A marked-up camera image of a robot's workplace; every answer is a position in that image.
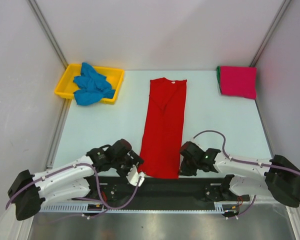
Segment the red t shirt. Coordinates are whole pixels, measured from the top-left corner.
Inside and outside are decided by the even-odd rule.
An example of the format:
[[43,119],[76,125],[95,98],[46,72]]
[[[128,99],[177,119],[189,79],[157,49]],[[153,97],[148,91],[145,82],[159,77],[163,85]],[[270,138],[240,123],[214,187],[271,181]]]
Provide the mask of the red t shirt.
[[141,142],[140,172],[157,179],[178,179],[187,80],[152,79]]

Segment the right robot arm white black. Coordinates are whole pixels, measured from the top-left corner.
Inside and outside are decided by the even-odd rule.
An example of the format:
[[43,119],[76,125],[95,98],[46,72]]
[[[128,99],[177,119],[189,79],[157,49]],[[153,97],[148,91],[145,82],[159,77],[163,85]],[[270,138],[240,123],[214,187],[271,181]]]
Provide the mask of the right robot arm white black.
[[180,148],[183,157],[179,174],[195,176],[198,170],[224,174],[221,196],[232,201],[237,196],[273,197],[291,207],[300,206],[300,169],[282,155],[272,159],[237,159],[215,148],[203,150],[192,141]]

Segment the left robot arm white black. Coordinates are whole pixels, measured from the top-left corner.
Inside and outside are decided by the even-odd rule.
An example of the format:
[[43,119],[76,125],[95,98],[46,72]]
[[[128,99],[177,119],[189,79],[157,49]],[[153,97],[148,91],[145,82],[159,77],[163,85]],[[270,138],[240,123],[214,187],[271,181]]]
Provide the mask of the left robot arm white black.
[[62,167],[30,173],[20,172],[9,188],[6,207],[15,207],[18,221],[27,220],[36,215],[43,207],[51,203],[76,199],[95,200],[106,210],[121,210],[134,199],[131,196],[121,206],[110,206],[105,192],[101,189],[99,173],[115,169],[117,174],[138,189],[145,174],[138,172],[144,160],[133,151],[131,144],[119,139],[114,144],[93,148],[82,157]]

